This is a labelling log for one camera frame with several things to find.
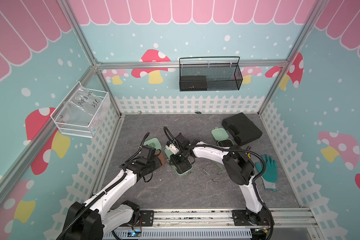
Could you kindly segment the brown case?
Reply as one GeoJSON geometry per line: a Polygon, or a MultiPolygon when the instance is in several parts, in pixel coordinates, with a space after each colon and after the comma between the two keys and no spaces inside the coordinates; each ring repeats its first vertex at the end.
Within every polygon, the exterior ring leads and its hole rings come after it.
{"type": "Polygon", "coordinates": [[[163,153],[162,152],[157,152],[156,153],[156,157],[158,157],[159,158],[159,160],[160,160],[160,162],[161,162],[161,164],[162,164],[162,166],[164,166],[165,165],[165,163],[166,163],[166,159],[165,159],[165,157],[164,157],[164,155],[163,155],[163,153]]]}

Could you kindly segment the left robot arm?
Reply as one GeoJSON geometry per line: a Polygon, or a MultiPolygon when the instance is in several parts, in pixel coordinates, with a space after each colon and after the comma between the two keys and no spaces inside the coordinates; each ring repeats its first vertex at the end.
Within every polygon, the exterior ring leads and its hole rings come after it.
{"type": "Polygon", "coordinates": [[[75,202],[68,210],[59,240],[101,240],[122,225],[131,228],[142,224],[140,206],[124,201],[112,209],[115,202],[140,179],[152,176],[162,166],[157,150],[141,146],[139,151],[120,168],[117,176],[100,192],[84,203],[75,202]]]}

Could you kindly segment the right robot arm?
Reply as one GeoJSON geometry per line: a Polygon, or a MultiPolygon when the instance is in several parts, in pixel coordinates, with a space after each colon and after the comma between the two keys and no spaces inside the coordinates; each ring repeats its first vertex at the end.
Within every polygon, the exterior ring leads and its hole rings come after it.
{"type": "Polygon", "coordinates": [[[167,138],[166,150],[172,153],[169,163],[179,175],[192,168],[193,162],[190,158],[203,158],[224,165],[231,181],[237,184],[243,193],[249,222],[252,225],[267,223],[270,227],[274,226],[272,213],[261,199],[256,186],[256,179],[266,170],[266,162],[260,155],[243,150],[237,145],[223,148],[198,140],[190,142],[181,134],[176,138],[167,135],[167,138]]]}

